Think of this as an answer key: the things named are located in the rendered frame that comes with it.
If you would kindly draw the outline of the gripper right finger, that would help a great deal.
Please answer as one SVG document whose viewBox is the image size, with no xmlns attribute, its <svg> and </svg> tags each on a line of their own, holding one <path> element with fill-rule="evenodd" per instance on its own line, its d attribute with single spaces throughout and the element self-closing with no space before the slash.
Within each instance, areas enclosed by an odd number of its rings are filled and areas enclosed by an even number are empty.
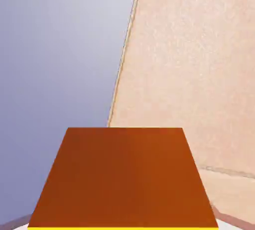
<svg viewBox="0 0 255 230">
<path fill-rule="evenodd" d="M 238 227 L 242 230 L 255 230 L 255 224 L 246 222 L 244 220 L 235 218 L 233 216 L 221 213 L 214 205 L 212 205 L 212 210 L 214 212 L 215 218 L 228 223 L 232 226 Z"/>
</svg>

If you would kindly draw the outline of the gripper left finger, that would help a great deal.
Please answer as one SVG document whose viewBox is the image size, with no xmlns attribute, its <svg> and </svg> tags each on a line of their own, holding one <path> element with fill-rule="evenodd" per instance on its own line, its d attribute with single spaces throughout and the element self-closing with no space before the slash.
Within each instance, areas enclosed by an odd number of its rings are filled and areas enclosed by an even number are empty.
<svg viewBox="0 0 255 230">
<path fill-rule="evenodd" d="M 29 223 L 31 214 L 0 225 L 0 230 L 14 230 Z"/>
</svg>

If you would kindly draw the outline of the small yellow cube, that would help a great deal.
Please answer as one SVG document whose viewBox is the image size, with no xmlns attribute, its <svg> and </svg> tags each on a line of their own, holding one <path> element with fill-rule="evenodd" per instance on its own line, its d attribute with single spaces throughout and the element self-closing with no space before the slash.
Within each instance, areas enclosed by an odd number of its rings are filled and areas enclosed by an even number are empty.
<svg viewBox="0 0 255 230">
<path fill-rule="evenodd" d="M 218 230 L 181 128 L 70 127 L 28 230 Z"/>
</svg>

